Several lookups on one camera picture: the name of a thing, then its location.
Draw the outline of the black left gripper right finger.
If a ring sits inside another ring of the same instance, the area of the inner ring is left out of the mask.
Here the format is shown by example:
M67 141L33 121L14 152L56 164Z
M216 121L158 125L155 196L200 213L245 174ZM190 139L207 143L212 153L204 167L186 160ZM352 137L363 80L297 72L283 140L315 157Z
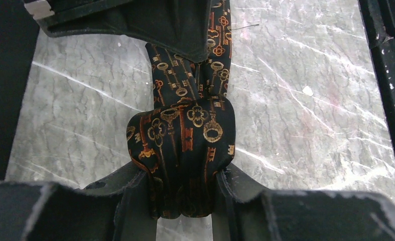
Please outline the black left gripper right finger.
M272 190L235 165L216 175L214 240L395 240L395 205L373 192Z

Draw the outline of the black orange key-pattern tie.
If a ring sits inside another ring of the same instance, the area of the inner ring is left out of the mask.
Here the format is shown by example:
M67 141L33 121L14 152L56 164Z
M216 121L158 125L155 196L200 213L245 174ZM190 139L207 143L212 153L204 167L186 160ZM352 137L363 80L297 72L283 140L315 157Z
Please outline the black orange key-pattern tie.
M132 162L148 174L154 219L209 215L215 176L235 155L235 116L226 98L229 1L216 1L210 9L207 43L208 57L200 63L146 44L154 109L136 114L126 137Z

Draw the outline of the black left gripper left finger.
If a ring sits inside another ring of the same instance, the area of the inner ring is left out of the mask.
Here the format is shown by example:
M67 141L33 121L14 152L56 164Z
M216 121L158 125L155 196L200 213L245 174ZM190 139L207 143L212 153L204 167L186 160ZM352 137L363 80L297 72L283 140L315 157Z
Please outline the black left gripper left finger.
M0 240L155 240L148 186L133 163L84 189L0 181Z

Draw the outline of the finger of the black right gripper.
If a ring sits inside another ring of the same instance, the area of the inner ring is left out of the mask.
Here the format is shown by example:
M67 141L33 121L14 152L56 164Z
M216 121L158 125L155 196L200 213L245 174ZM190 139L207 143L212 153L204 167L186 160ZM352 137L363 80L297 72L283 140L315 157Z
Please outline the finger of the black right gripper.
M207 58L212 1L25 1L28 13L53 38L126 35L193 62Z

